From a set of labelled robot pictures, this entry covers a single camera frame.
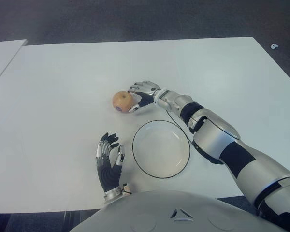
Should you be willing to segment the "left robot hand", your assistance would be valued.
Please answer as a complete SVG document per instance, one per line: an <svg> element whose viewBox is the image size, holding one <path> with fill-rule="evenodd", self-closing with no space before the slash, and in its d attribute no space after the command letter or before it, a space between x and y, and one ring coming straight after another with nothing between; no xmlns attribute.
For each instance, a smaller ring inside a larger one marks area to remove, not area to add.
<svg viewBox="0 0 290 232"><path fill-rule="evenodd" d="M96 164L98 178L105 196L120 195L119 180L122 172L122 165L125 158L124 145L117 143L117 134L106 133L102 136L97 145ZM110 153L117 148L117 157L113 165L110 162Z"/></svg>

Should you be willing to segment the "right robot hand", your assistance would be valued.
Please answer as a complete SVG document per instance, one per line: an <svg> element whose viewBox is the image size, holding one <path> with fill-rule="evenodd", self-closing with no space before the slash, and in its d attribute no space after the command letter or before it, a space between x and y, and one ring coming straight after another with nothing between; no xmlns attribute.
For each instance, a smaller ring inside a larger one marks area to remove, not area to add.
<svg viewBox="0 0 290 232"><path fill-rule="evenodd" d="M138 109L145 107L154 102L155 93L160 91L159 85L151 81L136 82L130 86L128 93L133 93L141 97L137 104L129 109L129 113L135 112Z"/></svg>

